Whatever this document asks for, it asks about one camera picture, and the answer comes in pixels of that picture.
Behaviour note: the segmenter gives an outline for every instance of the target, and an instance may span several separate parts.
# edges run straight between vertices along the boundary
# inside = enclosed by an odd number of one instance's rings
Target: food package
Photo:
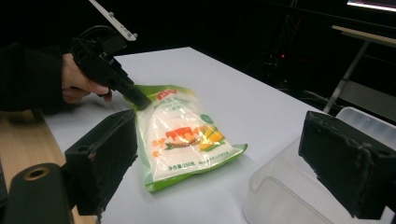
[[[192,90],[173,85],[137,87],[152,101],[136,112],[148,191],[216,169],[247,149],[247,144],[228,142]]]

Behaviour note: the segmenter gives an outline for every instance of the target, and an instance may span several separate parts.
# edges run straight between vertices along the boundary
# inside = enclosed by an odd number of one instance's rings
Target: table surface
[[[102,223],[248,223],[243,207],[250,177],[300,136],[306,111],[317,110],[192,48],[116,59],[136,84],[193,90],[229,142],[247,143],[248,148],[219,169],[154,193],[145,189],[138,158],[103,213]],[[91,94],[80,105],[46,115],[45,120],[65,152],[106,116],[130,108],[118,92],[113,92],[110,104]]]

